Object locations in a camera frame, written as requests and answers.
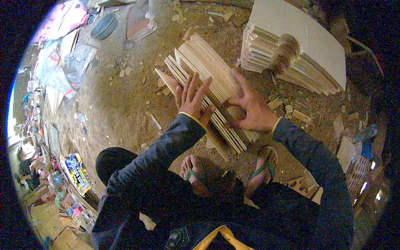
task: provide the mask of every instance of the hand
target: hand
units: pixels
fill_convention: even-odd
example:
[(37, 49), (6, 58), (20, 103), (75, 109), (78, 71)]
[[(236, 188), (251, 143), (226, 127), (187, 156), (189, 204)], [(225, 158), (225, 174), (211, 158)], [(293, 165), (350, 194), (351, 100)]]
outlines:
[(236, 69), (231, 70), (233, 76), (240, 83), (244, 97), (243, 98), (229, 98), (222, 104), (222, 109), (229, 108), (230, 106), (238, 106), (246, 110), (246, 119), (241, 121), (231, 121), (226, 123), (227, 128), (243, 128), (246, 130), (270, 132), (274, 127), (278, 117), (274, 114), (268, 104), (260, 97), (260, 95), (252, 89)]
[(183, 91), (180, 86), (176, 87), (176, 107), (178, 108), (178, 112), (185, 112), (196, 118), (204, 126), (207, 126), (212, 113), (215, 111), (215, 106), (208, 106), (202, 111), (201, 103), (210, 87), (211, 77), (196, 91), (198, 83), (199, 73), (195, 72), (193, 77), (191, 75), (188, 76)]

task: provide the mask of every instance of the person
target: person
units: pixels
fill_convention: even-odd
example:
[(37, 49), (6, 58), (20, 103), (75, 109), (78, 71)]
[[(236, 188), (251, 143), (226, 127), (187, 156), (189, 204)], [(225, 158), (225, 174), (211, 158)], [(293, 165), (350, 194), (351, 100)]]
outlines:
[(35, 160), (38, 151), (39, 150), (37, 149), (31, 158), (27, 158), (27, 155), (22, 148), (17, 152), (17, 159), (20, 162), (18, 167), (20, 180), (25, 180), (28, 183), (30, 190), (34, 190), (40, 184), (49, 185), (48, 180), (40, 179), (39, 170), (43, 165), (38, 162), (38, 159)]
[[(176, 89), (178, 115), (145, 152), (135, 155), (109, 148), (96, 159), (96, 170), (106, 185), (92, 230), (95, 249), (348, 249), (352, 243), (353, 215), (346, 179), (338, 160), (319, 141), (283, 117), (235, 69), (244, 97), (229, 98), (222, 109), (239, 106), (247, 111), (227, 127), (271, 132), (311, 172), (323, 187), (318, 205), (289, 187), (272, 182), (278, 155), (265, 147), (250, 183), (236, 181), (260, 209), (243, 200), (216, 200), (204, 180), (199, 157), (190, 155), (181, 173), (168, 171), (172, 161), (205, 133), (215, 107), (201, 110), (211, 79), (198, 86), (198, 73)], [(139, 212), (156, 223), (146, 230)]]

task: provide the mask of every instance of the dark jacket sleeve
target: dark jacket sleeve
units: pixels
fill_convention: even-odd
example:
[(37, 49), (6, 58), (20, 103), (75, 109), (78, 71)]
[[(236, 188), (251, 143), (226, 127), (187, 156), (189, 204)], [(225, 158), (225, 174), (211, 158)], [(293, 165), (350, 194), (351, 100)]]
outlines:
[(206, 131), (195, 120), (178, 114), (171, 126), (131, 164), (115, 172), (99, 203), (99, 215), (92, 231), (95, 249), (148, 248), (152, 232), (139, 221), (135, 204), (146, 179), (167, 171), (172, 161), (191, 148)]
[(273, 139), (282, 143), (323, 187), (313, 248), (348, 249), (353, 237), (353, 213), (346, 177), (336, 157), (322, 144), (285, 118)]

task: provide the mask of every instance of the flip-flop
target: flip-flop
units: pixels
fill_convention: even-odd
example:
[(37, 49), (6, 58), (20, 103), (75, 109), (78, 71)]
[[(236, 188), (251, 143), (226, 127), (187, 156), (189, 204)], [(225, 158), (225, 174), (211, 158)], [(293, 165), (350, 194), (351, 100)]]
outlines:
[[(263, 152), (265, 149), (267, 149), (267, 148), (274, 151), (274, 154), (275, 154), (275, 156), (276, 156), (276, 160), (275, 160), (275, 166), (276, 166), (276, 164), (278, 163), (278, 153), (276, 152), (275, 148), (273, 148), (273, 147), (271, 147), (271, 146), (267, 146), (267, 147), (263, 148), (263, 149), (260, 151), (260, 153), (258, 154), (258, 159), (257, 159), (257, 161), (260, 159), (260, 156), (261, 156), (262, 152)], [(269, 161), (267, 161), (267, 160), (264, 161), (264, 163), (262, 164), (262, 166), (261, 166), (259, 169), (256, 169), (256, 170), (254, 171), (253, 176), (252, 176), (251, 178), (254, 178), (256, 175), (258, 175), (259, 173), (261, 173), (261, 171), (263, 171), (263, 170), (266, 169), (267, 167), (268, 167), (268, 169), (269, 169), (269, 171), (270, 171), (270, 173), (271, 173), (271, 179), (270, 179), (270, 181), (269, 181), (268, 183), (271, 183), (271, 182), (274, 180), (274, 178), (275, 178), (275, 170), (274, 170), (274, 167), (273, 167), (272, 163), (269, 162)]]
[(199, 176), (198, 173), (194, 172), (191, 168), (188, 170), (185, 180), (189, 181), (189, 178), (191, 175), (193, 175), (199, 182), (201, 182), (203, 185), (205, 185), (205, 179), (203, 177)]

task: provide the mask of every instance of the stack of wooden boards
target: stack of wooden boards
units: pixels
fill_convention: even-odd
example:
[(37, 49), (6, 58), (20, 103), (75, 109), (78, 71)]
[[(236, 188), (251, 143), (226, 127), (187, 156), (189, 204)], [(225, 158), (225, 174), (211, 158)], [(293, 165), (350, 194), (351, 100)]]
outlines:
[(137, 42), (158, 28), (154, 21), (153, 0), (138, 0), (130, 7), (126, 29), (126, 38)]
[[(244, 142), (255, 142), (260, 135), (253, 131), (226, 129), (224, 127), (229, 120), (241, 120), (245, 118), (245, 111), (235, 106), (229, 107), (226, 110), (218, 109), (225, 100), (230, 97), (239, 97), (242, 91), (240, 85), (231, 75), (229, 66), (196, 33), (191, 36), (190, 40), (184, 42), (178, 49), (175, 49), (175, 57), (176, 60), (172, 56), (168, 56), (164, 62), (181, 86), (185, 85), (188, 75), (194, 72), (199, 73), (201, 82), (206, 81), (210, 76), (212, 77), (210, 90), (205, 96), (202, 105), (204, 108), (210, 105), (217, 107), (211, 117), (215, 128), (236, 152), (241, 153), (243, 150), (246, 150), (247, 147)], [(162, 79), (168, 77), (161, 73), (159, 75)], [(174, 85), (174, 81), (170, 79), (164, 80), (164, 82), (175, 94), (176, 83)]]
[(264, 69), (318, 94), (346, 89), (346, 62), (340, 43), (284, 0), (255, 0), (243, 31), (241, 65)]

